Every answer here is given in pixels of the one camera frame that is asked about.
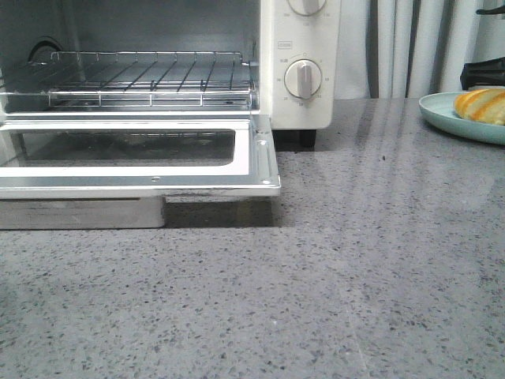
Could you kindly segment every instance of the bread roll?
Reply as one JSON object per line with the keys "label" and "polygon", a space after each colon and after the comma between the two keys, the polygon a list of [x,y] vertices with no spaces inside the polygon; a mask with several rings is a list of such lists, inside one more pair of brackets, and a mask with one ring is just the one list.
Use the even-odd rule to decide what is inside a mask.
{"label": "bread roll", "polygon": [[505,125],[505,89],[477,89],[456,97],[454,109],[467,120]]}

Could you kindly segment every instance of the open oven door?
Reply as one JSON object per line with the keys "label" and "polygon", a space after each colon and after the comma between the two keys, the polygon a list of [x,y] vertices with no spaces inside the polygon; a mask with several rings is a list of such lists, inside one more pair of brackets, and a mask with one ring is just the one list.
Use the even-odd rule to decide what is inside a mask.
{"label": "open oven door", "polygon": [[160,227],[171,197],[279,191],[268,116],[10,117],[0,125],[0,229]]}

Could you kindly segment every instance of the oven door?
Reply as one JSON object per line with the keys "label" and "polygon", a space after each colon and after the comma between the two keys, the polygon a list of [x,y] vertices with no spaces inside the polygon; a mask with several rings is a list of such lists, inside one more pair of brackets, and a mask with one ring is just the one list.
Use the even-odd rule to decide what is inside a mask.
{"label": "oven door", "polygon": [[0,199],[275,196],[268,117],[10,119]]}

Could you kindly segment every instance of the plate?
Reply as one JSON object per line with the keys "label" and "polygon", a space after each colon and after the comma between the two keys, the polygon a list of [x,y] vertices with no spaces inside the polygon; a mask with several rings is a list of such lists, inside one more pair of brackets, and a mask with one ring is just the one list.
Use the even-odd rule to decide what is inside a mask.
{"label": "plate", "polygon": [[455,113],[454,101],[462,93],[442,92],[421,98],[421,114],[426,121],[444,132],[491,144],[505,144],[505,126],[464,120]]}

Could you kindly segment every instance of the oven control panel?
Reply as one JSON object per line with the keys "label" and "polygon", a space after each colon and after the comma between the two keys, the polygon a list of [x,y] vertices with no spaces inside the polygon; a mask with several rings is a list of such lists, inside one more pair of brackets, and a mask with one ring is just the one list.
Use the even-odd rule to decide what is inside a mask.
{"label": "oven control panel", "polygon": [[340,0],[273,2],[273,129],[322,129],[332,116]]}

